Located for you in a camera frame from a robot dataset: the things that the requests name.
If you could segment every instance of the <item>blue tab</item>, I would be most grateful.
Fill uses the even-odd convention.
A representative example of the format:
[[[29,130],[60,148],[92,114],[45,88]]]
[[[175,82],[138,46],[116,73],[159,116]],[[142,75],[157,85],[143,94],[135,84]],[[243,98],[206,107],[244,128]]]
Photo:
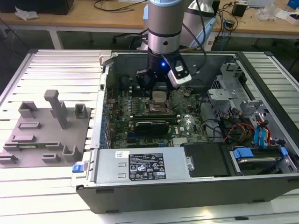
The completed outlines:
[[[254,157],[250,148],[236,148],[233,154],[236,159]]]
[[[285,147],[281,147],[281,148],[280,148],[280,151],[281,151],[281,153],[282,153],[282,155],[283,155],[284,157],[288,155],[288,151],[286,150]]]
[[[259,141],[259,146],[263,146],[264,148],[266,148],[267,146],[265,146],[264,144],[264,138],[265,138],[265,135],[266,135],[266,129],[262,129],[262,132],[261,132],[261,136],[260,136],[260,141]]]
[[[256,126],[256,132],[254,133],[254,143],[258,143],[258,133],[259,133],[259,125]]]
[[[71,170],[73,173],[83,173],[84,172],[84,165],[75,164]]]

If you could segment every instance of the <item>metal bracket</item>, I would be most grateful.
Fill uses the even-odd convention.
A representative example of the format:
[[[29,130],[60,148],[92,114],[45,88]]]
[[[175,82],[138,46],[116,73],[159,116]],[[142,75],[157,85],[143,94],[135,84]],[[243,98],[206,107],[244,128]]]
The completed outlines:
[[[187,167],[189,171],[194,171],[195,167],[194,167],[194,163],[193,163],[193,159],[190,156],[186,157],[186,162],[187,162]]]
[[[240,104],[243,115],[251,115],[256,112],[257,108],[263,105],[261,100],[244,100]]]
[[[100,65],[105,66],[113,62],[112,50],[102,50],[99,57]]]
[[[220,70],[226,78],[236,78],[242,74],[242,69],[237,63],[223,64]]]

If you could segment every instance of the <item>warning label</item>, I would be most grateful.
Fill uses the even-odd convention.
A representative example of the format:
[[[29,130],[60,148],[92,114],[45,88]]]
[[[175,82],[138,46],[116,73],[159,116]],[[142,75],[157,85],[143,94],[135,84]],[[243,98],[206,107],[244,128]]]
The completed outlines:
[[[132,181],[166,179],[163,154],[130,154],[129,179]]]

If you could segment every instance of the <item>wooden table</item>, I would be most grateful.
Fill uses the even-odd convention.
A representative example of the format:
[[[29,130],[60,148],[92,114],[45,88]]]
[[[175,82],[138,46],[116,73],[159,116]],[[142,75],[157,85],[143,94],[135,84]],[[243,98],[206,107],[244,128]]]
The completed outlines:
[[[1,19],[12,29],[47,30],[55,49],[63,49],[58,31],[138,33],[143,29],[143,10],[145,4],[133,6],[134,11],[109,13],[96,9],[94,0],[75,0],[68,15],[38,14],[40,18],[24,21],[13,13],[0,13]],[[130,5],[117,0],[105,1],[106,9],[115,9]],[[7,29],[0,22],[0,30]]]
[[[119,32],[137,33],[143,28],[143,9],[145,4],[133,6],[134,11],[126,13],[103,12],[93,7],[94,0],[75,0],[68,15],[39,14],[40,18],[24,21],[15,14],[0,14],[0,17],[13,29],[47,30],[50,33],[55,49],[63,49],[58,31],[85,31],[85,32]],[[231,0],[221,0],[222,6]],[[288,0],[276,0],[277,7],[293,11],[287,6]],[[117,0],[105,1],[104,8],[114,9],[127,6],[131,3],[118,2]],[[243,17],[238,17],[238,27],[231,36],[276,38],[276,39],[299,39],[299,26],[294,26],[277,18],[275,21],[258,21],[255,17],[257,9],[247,9]],[[230,15],[224,13],[226,19],[234,20]],[[7,28],[0,24],[0,30]],[[207,42],[206,49],[210,50],[214,38],[220,30],[220,19]]]
[[[231,2],[232,0],[221,0],[220,9],[225,3]],[[282,10],[293,12],[294,10],[288,5],[288,0],[276,0],[276,6]],[[230,12],[233,7],[228,7],[225,10]],[[254,37],[254,38],[273,38],[273,39],[298,39],[299,38],[299,26],[294,26],[289,22],[276,18],[276,20],[271,21],[259,21],[256,18],[257,9],[249,8],[245,11],[243,17],[237,17],[238,27],[231,33],[231,36],[236,37]],[[224,18],[228,20],[235,19],[228,13],[224,12]],[[213,28],[212,33],[209,36],[209,41],[207,42],[206,49],[211,50],[211,45],[214,38],[218,35],[220,26],[220,18],[216,17],[216,24]]]

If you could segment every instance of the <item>black cable on table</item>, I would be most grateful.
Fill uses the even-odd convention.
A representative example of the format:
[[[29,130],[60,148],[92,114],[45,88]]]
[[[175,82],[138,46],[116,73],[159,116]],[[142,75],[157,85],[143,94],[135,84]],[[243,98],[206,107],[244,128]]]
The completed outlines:
[[[141,3],[144,3],[146,2],[147,0],[144,0],[144,1],[141,1],[141,2],[136,2],[136,3],[133,3],[131,5],[128,5],[128,6],[124,6],[124,7],[120,7],[120,8],[116,8],[116,9],[105,9],[105,8],[102,8],[102,7],[99,7],[97,6],[97,4],[99,2],[102,2],[103,0],[99,0],[99,1],[96,1],[94,3],[94,7],[101,10],[101,11],[105,11],[105,12],[109,12],[109,13],[126,13],[126,12],[130,12],[130,11],[134,11],[133,8],[129,8],[131,6],[134,6],[134,5],[137,5],[137,4],[141,4]]]

